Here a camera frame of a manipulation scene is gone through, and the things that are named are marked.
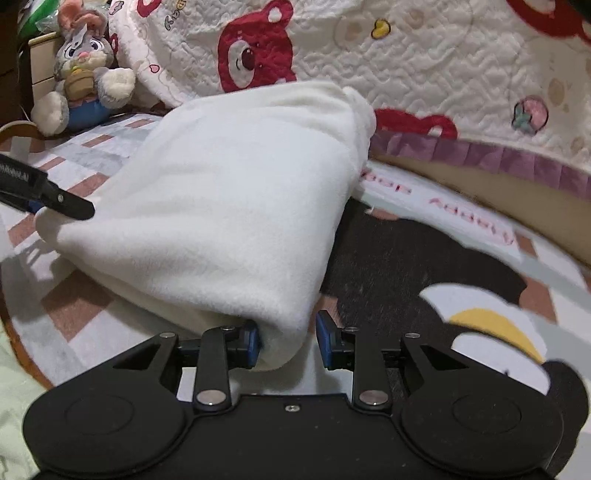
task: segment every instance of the rabbit ear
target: rabbit ear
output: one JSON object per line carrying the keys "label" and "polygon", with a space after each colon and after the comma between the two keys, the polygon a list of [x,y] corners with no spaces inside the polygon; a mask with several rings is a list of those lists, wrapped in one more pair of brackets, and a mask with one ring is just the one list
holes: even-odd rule
{"label": "rabbit ear", "polygon": [[107,28],[106,15],[98,10],[85,9],[83,0],[64,0],[58,9],[57,22],[64,37],[82,25],[97,37],[102,37]]}
{"label": "rabbit ear", "polygon": [[73,21],[72,27],[78,29],[82,25],[86,25],[88,31],[95,37],[103,37],[107,28],[107,19],[98,10],[83,10]]}
{"label": "rabbit ear", "polygon": [[74,28],[74,20],[80,16],[83,8],[83,0],[64,0],[57,10],[57,23],[62,32]]}

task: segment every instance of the wooden furniture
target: wooden furniture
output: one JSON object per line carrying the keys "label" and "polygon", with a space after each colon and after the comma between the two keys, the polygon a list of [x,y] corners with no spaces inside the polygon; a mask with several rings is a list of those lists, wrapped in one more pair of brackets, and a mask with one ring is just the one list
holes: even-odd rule
{"label": "wooden furniture", "polygon": [[0,5],[0,125],[21,117],[18,94],[17,17],[19,2]]}
{"label": "wooden furniture", "polygon": [[53,66],[56,54],[64,41],[57,33],[49,33],[29,40],[31,62],[31,85],[33,101],[51,92],[56,86],[53,78]]}

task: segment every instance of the white fabric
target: white fabric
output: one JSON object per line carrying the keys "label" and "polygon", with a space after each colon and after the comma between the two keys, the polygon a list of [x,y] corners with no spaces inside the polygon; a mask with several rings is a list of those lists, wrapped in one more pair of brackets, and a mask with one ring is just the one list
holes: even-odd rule
{"label": "white fabric", "polygon": [[198,99],[168,114],[75,222],[41,237],[115,293],[197,333],[259,323],[263,369],[304,341],[375,117],[329,82]]}
{"label": "white fabric", "polygon": [[44,388],[28,375],[12,351],[0,320],[0,479],[27,480],[39,470],[22,437],[22,420]]}

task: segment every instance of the stuffed rabbit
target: stuffed rabbit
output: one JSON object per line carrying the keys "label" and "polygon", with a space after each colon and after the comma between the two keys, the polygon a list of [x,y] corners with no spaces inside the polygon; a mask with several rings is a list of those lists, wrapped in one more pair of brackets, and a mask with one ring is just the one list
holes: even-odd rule
{"label": "stuffed rabbit", "polygon": [[115,56],[104,36],[107,19],[102,11],[85,9],[82,0],[65,0],[58,23],[65,43],[54,66],[56,88],[31,111],[31,119],[47,137],[66,128],[98,125],[131,100],[135,87],[133,70],[109,70]]}

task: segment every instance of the silver rivet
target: silver rivet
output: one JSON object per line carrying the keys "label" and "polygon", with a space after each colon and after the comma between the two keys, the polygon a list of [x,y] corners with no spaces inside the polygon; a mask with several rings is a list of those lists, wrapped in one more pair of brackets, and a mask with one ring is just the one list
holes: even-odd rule
{"label": "silver rivet", "polygon": [[366,390],[359,395],[359,399],[366,405],[383,405],[388,401],[388,394],[381,390]]}
{"label": "silver rivet", "polygon": [[226,400],[226,394],[221,390],[203,390],[197,394],[197,401],[203,405],[219,405]]}

